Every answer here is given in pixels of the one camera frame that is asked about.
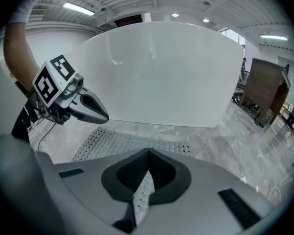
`recessed light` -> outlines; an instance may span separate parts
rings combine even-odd
[[[63,7],[64,7],[64,8],[71,9],[71,10],[75,10],[75,11],[78,11],[78,12],[81,12],[81,13],[84,13],[84,14],[86,14],[86,15],[88,15],[88,16],[92,16],[92,15],[94,14],[93,11],[90,11],[90,10],[88,10],[88,9],[85,9],[85,8],[83,8],[83,7],[80,7],[80,6],[78,6],[78,5],[75,5],[75,4],[72,4],[72,3],[69,3],[69,2],[65,3],[65,4],[63,5]]]
[[[276,35],[260,35],[260,37],[265,38],[265,39],[276,39],[276,40],[282,40],[282,41],[287,41],[288,40],[287,37],[276,36]]]

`textured metal plate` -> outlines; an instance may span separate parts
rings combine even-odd
[[[74,155],[73,161],[77,162],[102,158],[147,147],[175,152],[188,157],[195,157],[190,145],[186,142],[142,138],[99,127],[89,135],[79,148],[78,152]],[[137,225],[140,224],[147,214],[149,195],[153,192],[153,181],[151,174],[148,172],[133,196]]]

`tube light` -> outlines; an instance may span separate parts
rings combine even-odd
[[[88,9],[85,9],[85,8],[83,8],[83,7],[77,6],[77,5],[75,5],[75,4],[69,3],[69,2],[65,3],[65,4],[63,5],[63,7],[64,7],[64,8],[71,9],[71,10],[75,10],[75,11],[78,11],[78,12],[81,12],[81,13],[84,13],[84,14],[86,14],[86,15],[88,15],[88,16],[92,16],[92,15],[94,15],[94,12],[92,12],[92,11],[90,11],[90,10],[88,10]]]
[[[266,38],[266,39],[277,39],[277,40],[282,40],[282,41],[287,41],[287,37],[283,36],[274,36],[274,35],[260,35],[261,38]]]

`white board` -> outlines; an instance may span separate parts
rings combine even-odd
[[[66,57],[110,119],[215,127],[238,82],[243,47],[200,26],[150,22],[102,33]]]

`glossy floor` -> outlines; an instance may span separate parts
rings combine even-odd
[[[54,163],[71,161],[85,139],[98,127],[75,118],[62,126],[55,125],[51,129],[52,126],[52,122],[44,120],[29,132],[29,137],[32,147],[47,152]],[[110,120],[104,126],[141,137],[187,141],[196,158],[227,169],[274,205],[287,200],[294,193],[294,136],[280,118],[272,126],[262,129],[231,102],[215,128],[115,120]]]

